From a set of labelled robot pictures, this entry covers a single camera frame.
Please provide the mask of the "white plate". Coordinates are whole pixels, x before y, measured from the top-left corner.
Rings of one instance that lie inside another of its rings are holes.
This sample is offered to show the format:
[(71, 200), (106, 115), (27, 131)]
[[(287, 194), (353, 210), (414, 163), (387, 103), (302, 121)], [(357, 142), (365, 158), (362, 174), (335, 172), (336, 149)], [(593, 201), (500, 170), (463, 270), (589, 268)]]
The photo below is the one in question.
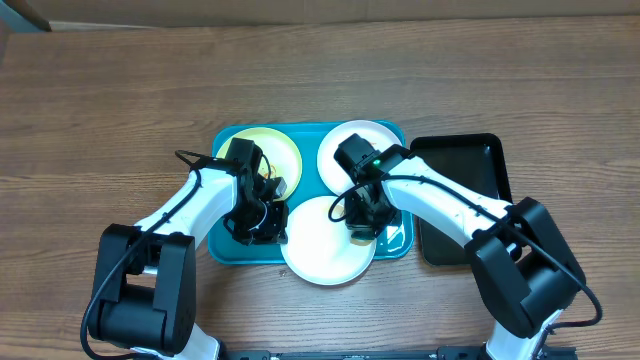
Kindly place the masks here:
[(367, 140), (380, 152), (394, 144), (406, 144), (400, 128), (386, 121), (353, 120), (341, 123), (330, 130), (319, 145), (317, 168), (323, 183), (335, 195), (341, 195), (353, 186), (348, 174), (334, 159), (338, 145), (353, 134)]
[(318, 196), (298, 205), (288, 216), (288, 242), (281, 253), (289, 268), (302, 279), (322, 286), (337, 286), (360, 276), (376, 251), (373, 240), (359, 240), (346, 224), (332, 222), (344, 214), (344, 203), (334, 196)]

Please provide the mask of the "yellow plate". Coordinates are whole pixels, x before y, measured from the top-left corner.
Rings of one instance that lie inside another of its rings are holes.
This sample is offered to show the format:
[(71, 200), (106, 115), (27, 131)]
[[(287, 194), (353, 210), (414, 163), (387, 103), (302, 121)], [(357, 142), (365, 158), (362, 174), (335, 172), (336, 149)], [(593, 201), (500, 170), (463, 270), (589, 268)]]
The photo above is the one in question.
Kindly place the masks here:
[(261, 148), (269, 164), (262, 159), (259, 174), (264, 177), (282, 177), (286, 183), (286, 191), (279, 200), (288, 199), (296, 190), (303, 170), (301, 152), (294, 141), (283, 132), (268, 127), (232, 130), (221, 133), (214, 139), (212, 154), (217, 158), (224, 158), (233, 138), (252, 140)]

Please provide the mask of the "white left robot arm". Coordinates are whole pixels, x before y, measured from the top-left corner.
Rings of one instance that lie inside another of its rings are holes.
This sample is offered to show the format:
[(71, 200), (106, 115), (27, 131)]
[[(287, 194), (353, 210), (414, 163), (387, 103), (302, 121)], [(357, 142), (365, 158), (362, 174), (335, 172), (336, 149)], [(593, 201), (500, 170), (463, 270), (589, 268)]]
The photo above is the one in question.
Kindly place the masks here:
[(191, 168), (184, 185), (133, 225), (102, 233), (80, 343), (121, 349), (123, 359), (214, 359), (218, 342), (196, 324), (196, 252), (210, 229), (229, 221), (239, 242), (285, 241), (285, 182), (247, 168)]

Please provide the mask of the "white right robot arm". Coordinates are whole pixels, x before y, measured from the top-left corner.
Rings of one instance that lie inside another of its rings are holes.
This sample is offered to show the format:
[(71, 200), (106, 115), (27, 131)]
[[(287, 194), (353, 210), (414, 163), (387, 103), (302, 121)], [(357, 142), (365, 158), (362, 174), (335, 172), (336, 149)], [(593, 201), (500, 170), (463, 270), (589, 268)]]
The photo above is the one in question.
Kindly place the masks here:
[(496, 325), (482, 355), (538, 359), (559, 315), (578, 292), (593, 293), (549, 211), (525, 198), (517, 204), (476, 193), (393, 149), (338, 155), (353, 187), (342, 194), (343, 219), (377, 229), (379, 208), (410, 212), (461, 247), (483, 303)]

